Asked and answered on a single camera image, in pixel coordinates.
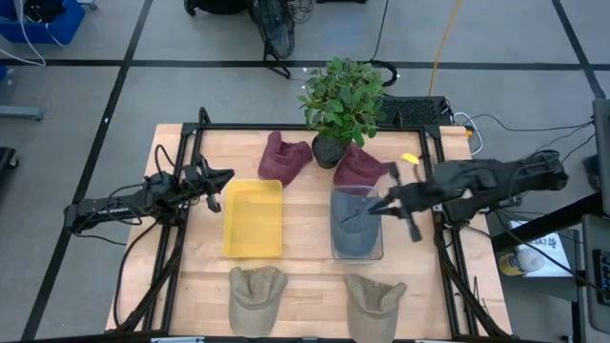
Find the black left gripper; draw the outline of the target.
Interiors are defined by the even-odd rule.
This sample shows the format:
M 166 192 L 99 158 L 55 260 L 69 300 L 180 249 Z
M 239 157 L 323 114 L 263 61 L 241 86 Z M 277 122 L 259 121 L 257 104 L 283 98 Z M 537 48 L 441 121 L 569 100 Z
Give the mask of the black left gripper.
M 221 207 L 215 196 L 225 188 L 234 177 L 233 169 L 214 170 L 206 158 L 197 153 L 193 162 L 184 169 L 185 182 L 189 185 L 191 192 L 197 196 L 205 194 L 208 208 L 212 212 L 220 212 Z

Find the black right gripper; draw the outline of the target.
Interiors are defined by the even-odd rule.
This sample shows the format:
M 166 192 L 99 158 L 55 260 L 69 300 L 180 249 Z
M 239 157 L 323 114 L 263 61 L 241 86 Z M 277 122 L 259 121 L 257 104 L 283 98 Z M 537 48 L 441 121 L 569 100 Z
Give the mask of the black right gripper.
M 395 163 L 389 164 L 389 174 L 395 185 L 388 195 L 379 198 L 368 210 L 368 214 L 389 215 L 405 219 L 408 232 L 413 242 L 422 239 L 419 227 L 413 217 L 414 212 L 424 212 L 442 202 L 441 191 L 430 182 L 416 182 L 402 185 L 400 174 Z

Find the maroon baseball cap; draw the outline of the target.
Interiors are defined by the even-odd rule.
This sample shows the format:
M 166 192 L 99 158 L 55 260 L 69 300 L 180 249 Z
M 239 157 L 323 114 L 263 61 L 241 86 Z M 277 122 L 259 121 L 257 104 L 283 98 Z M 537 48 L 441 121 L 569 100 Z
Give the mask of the maroon baseball cap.
M 342 192 L 369 195 L 388 165 L 375 159 L 354 142 L 350 143 L 336 166 L 333 183 Z
M 279 131 L 272 131 L 268 136 L 257 173 L 261 179 L 278 180 L 286 187 L 312 160 L 312 149 L 305 141 L 285 142 Z

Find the yellow plastic tray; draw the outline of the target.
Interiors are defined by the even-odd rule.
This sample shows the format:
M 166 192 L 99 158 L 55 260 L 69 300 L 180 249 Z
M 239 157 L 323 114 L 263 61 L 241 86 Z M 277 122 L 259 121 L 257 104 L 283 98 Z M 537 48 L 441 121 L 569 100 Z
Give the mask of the yellow plastic tray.
M 222 253 L 228 258 L 282 254 L 283 186 L 279 180 L 235 180 L 225 195 Z

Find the black perforated box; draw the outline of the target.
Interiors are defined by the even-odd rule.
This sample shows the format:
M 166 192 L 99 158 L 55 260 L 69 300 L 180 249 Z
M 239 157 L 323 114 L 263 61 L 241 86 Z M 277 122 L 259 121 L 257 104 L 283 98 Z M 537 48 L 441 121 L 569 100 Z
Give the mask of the black perforated box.
M 453 111 L 443 96 L 384 96 L 377 123 L 386 127 L 451 126 Z

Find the tan baseball cap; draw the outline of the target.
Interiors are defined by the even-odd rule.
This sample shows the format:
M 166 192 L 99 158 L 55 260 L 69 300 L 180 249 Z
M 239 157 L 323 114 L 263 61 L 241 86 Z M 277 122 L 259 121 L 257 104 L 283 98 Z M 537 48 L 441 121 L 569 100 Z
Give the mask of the tan baseball cap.
M 229 320 L 234 334 L 250 338 L 268 336 L 276 322 L 288 276 L 273 266 L 252 270 L 233 268 L 229 273 Z
M 356 343 L 392 343 L 397 332 L 399 303 L 407 285 L 388 285 L 359 274 L 344 276 L 347 325 Z

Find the green potted plant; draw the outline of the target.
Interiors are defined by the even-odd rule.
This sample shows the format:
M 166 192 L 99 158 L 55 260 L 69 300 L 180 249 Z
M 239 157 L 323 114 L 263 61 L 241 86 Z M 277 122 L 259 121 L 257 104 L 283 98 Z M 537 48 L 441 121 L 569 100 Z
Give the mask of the green potted plant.
M 338 57 L 323 68 L 308 71 L 305 93 L 297 99 L 304 110 L 306 127 L 316 132 L 312 152 L 324 169 L 334 168 L 348 146 L 365 145 L 376 136 L 383 116 L 381 74 L 371 62 Z

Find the yellow white bottle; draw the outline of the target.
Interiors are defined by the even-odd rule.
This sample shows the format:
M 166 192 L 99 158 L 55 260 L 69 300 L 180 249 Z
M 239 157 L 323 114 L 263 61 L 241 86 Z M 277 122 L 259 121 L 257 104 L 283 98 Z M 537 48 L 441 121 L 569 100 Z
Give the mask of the yellow white bottle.
M 507 253 L 498 260 L 499 270 L 508 276 L 537 272 L 544 267 L 544 264 L 544 257 L 531 248 Z

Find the black side table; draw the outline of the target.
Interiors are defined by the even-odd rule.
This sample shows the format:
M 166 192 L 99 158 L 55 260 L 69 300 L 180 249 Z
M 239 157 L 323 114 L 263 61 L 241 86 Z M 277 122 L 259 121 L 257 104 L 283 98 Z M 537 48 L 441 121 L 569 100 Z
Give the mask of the black side table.
M 544 235 L 575 225 L 586 214 L 610 215 L 610 195 L 593 193 L 516 229 L 506 229 L 492 238 L 492 246 L 496 252 L 504 252 L 519 245 L 528 245 Z

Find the person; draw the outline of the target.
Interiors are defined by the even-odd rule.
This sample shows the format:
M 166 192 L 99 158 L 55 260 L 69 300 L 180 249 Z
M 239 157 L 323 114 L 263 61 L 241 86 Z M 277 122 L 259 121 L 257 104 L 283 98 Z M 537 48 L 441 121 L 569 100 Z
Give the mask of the person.
M 233 15 L 247 8 L 246 0 L 183 0 L 185 11 L 195 16 L 195 9 L 211 14 Z

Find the white paper sheet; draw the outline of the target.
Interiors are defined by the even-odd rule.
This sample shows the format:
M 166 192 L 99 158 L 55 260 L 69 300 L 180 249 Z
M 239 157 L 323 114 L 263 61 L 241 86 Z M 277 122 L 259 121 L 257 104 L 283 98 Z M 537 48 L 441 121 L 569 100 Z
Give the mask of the white paper sheet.
M 557 233 L 549 233 L 528 244 L 519 245 L 516 250 L 531 248 L 545 259 L 544 267 L 537 272 L 529 272 L 524 277 L 568 277 L 570 265 L 563 244 Z

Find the black caster base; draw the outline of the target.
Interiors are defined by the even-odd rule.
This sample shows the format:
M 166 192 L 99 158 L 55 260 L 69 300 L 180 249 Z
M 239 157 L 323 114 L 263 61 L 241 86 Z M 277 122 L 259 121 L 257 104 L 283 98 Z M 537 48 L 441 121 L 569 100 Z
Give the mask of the black caster base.
M 0 173 L 14 170 L 19 166 L 16 150 L 9 147 L 0 147 Z

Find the blue plastic bin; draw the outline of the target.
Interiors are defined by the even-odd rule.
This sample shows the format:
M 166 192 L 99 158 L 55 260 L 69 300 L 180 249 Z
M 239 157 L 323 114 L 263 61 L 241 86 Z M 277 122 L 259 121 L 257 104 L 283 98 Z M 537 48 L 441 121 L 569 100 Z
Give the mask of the blue plastic bin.
M 19 14 L 14 7 L 15 1 L 0 0 L 0 35 L 12 43 L 68 45 L 85 17 L 85 10 L 76 0 L 42 0 L 61 6 L 63 12 L 56 14 L 49 23 L 30 21 L 26 11 L 24 23 L 1 20 L 4 14 Z

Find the gray monitor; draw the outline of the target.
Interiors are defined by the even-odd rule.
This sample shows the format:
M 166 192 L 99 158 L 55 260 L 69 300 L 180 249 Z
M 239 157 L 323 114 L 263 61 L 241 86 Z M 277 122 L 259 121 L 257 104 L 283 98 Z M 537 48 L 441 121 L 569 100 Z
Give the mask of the gray monitor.
M 602 207 L 604 212 L 610 216 L 610 99 L 593 101 L 593 119 L 599 160 Z

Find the black metal frame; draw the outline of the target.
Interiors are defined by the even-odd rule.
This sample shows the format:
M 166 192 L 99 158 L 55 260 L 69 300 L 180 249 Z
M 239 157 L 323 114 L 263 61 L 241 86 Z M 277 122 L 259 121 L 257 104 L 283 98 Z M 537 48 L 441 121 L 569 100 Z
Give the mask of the black metal frame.
M 311 142 L 314 131 L 297 124 L 211 123 L 203 132 L 200 151 L 214 169 L 235 169 L 235 180 L 254 180 L 260 156 L 271 131 L 282 131 L 290 142 Z M 384 161 L 398 160 L 404 152 L 419 155 L 419 131 L 380 131 L 365 144 L 365 151 Z M 170 335 L 233 336 L 229 323 L 229 271 L 240 266 L 253 269 L 276 266 L 289 282 L 280 299 L 272 337 L 347 338 L 345 273 L 358 273 L 386 284 L 404 282 L 408 288 L 399 305 L 397 339 L 449 340 L 452 334 L 488 336 L 472 309 L 448 276 L 442 274 L 434 243 L 435 220 L 431 210 L 414 214 L 422 240 L 412 242 L 404 220 L 382 217 L 384 256 L 370 264 L 334 261 L 330 236 L 330 192 L 334 171 L 310 163 L 283 192 L 282 254 L 272 259 L 232 259 L 222 254 L 225 191 L 217 199 L 223 212 L 210 212 L 205 197 L 189 211 L 184 247 L 173 300 L 168 285 L 155 298 L 153 329 L 166 328 Z M 123 269 L 117 301 L 117 319 L 125 321 L 152 283 L 162 233 L 160 256 L 169 259 L 177 229 L 155 228 L 130 252 Z M 497 326 L 511 333 L 492 243 L 484 234 L 465 228 L 446 251 L 455 265 L 461 248 L 463 279 L 472 291 L 478 277 L 482 307 Z

